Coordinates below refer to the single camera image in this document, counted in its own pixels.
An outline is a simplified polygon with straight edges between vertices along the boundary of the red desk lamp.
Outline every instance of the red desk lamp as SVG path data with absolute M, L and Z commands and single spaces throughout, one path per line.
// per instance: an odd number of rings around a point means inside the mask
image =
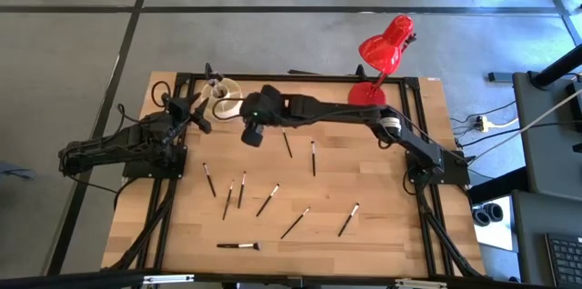
M 352 87 L 347 101 L 353 105 L 385 105 L 386 96 L 380 85 L 387 75 L 400 66 L 402 53 L 415 40 L 414 23 L 408 15 L 399 15 L 382 35 L 375 35 L 360 45 L 362 58 L 382 75 L 375 84 L 363 82 Z

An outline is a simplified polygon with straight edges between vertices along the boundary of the lamp base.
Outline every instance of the lamp base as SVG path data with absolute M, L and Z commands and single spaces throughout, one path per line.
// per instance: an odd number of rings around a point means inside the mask
M 351 105 L 385 105 L 386 95 L 382 89 L 373 90 L 374 84 L 369 82 L 355 84 L 347 95 L 347 102 Z

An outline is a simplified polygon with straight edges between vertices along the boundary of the wooden tabletop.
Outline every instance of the wooden tabletop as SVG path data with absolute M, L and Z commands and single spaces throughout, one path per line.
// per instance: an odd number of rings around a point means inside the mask
M 159 80 L 173 86 L 176 73 L 154 72 L 145 92 L 141 116 L 159 110 L 150 98 Z M 245 94 L 265 83 L 239 81 Z M 443 87 L 438 79 L 421 78 L 421 95 L 429 134 L 453 149 Z M 276 82 L 282 93 L 312 95 L 321 101 L 345 103 L 352 84 Z M 196 92 L 204 82 L 196 83 Z M 160 95 L 162 86 L 158 86 Z M 388 103 L 401 106 L 397 85 L 383 85 Z M 414 110 L 414 98 L 409 93 Z M 187 165 L 178 181 L 163 270 L 221 274 L 302 274 L 328 276 L 427 276 L 416 198 L 402 189 L 406 170 L 404 150 L 398 145 L 380 150 L 363 125 L 322 122 L 287 128 L 290 158 L 280 128 L 266 128 L 260 148 L 240 140 L 244 129 L 237 118 L 212 123 L 202 134 L 188 127 Z M 311 141 L 316 142 L 316 176 L 312 175 Z M 206 180 L 208 165 L 217 197 Z M 236 208 L 243 172 L 246 189 Z M 235 180 L 225 221 L 228 187 Z M 116 262 L 142 230 L 153 180 L 140 179 L 119 197 L 102 266 Z M 281 184 L 265 211 L 256 212 L 276 184 Z M 453 185 L 440 185 L 447 232 L 463 256 L 479 272 L 477 237 L 465 195 Z M 360 207 L 341 237 L 337 233 L 354 204 Z M 307 208 L 309 213 L 285 237 L 285 232 Z M 150 244 L 147 265 L 153 264 L 157 234 Z M 260 242 L 261 251 L 216 248 L 220 243 Z M 443 273 L 437 237 L 432 234 L 436 267 Z

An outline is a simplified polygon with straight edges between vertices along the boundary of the gray floor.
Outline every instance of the gray floor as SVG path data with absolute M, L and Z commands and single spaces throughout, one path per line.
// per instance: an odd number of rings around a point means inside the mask
M 0 5 L 132 5 L 135 0 L 0 0 Z M 580 0 L 564 0 L 575 23 Z M 552 7 L 552 0 L 145 0 L 146 5 L 383 5 Z M 151 71 L 283 74 L 289 68 L 326 75 L 352 73 L 357 46 L 395 15 L 238 14 L 142 15 L 115 103 L 136 115 Z M 574 44 L 556 15 L 412 15 L 418 40 L 398 75 L 440 77 L 449 112 L 464 117 L 504 105 L 510 85 L 488 72 L 540 70 Z M 57 171 L 56 152 L 88 137 L 117 58 L 128 15 L 0 14 L 0 160 L 31 167 L 34 181 L 0 181 L 0 278 L 41 274 L 71 183 Z M 515 107 L 492 115 L 516 116 Z M 118 115 L 113 112 L 108 131 Z M 467 134 L 462 142 L 483 136 Z M 468 147 L 478 154 L 497 140 Z M 514 140 L 473 167 L 497 176 L 524 163 Z M 120 167 L 100 167 L 92 181 L 119 186 Z M 89 189 L 64 272 L 97 270 L 113 213 L 112 197 Z M 518 276 L 514 253 L 483 248 L 487 273 Z

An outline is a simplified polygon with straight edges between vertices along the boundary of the keyboard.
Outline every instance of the keyboard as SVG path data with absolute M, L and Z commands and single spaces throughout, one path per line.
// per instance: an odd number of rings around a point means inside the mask
M 546 234 L 556 288 L 582 289 L 582 236 Z

